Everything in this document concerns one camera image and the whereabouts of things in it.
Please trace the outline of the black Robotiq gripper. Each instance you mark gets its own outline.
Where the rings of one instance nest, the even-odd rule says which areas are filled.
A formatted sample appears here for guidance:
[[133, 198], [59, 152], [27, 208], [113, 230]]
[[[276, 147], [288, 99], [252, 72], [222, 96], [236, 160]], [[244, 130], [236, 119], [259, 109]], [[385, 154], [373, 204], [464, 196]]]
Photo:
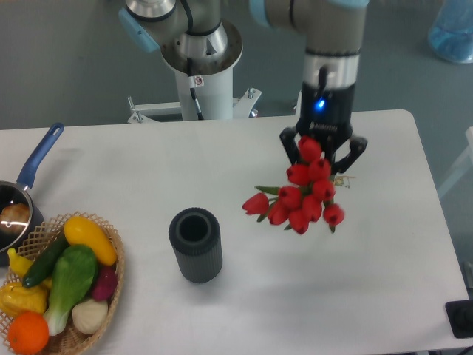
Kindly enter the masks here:
[[[291, 165], [301, 162], [301, 155], [296, 144], [296, 136], [310, 136], [321, 144], [326, 151], [328, 143], [335, 152], [353, 133], [350, 123], [355, 84], [344, 89], [325, 89], [318, 91], [306, 83], [302, 84], [301, 112], [296, 127], [286, 127], [279, 139]], [[346, 172], [365, 152], [368, 140], [359, 136], [349, 139], [350, 151], [339, 161], [332, 164], [333, 175]]]

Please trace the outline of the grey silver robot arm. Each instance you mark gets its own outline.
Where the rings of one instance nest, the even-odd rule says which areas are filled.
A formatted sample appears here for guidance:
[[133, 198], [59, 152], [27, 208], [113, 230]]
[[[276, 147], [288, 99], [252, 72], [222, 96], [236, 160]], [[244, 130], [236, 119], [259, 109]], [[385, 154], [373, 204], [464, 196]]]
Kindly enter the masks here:
[[[299, 119], [280, 135], [290, 162], [302, 161], [296, 137], [309, 136], [331, 172], [345, 172], [367, 146], [350, 123], [367, 2], [251, 1], [249, 8], [258, 23], [306, 38]], [[126, 1], [118, 17], [137, 46], [160, 51], [174, 70], [184, 120], [236, 116], [232, 70], [242, 39], [219, 1]]]

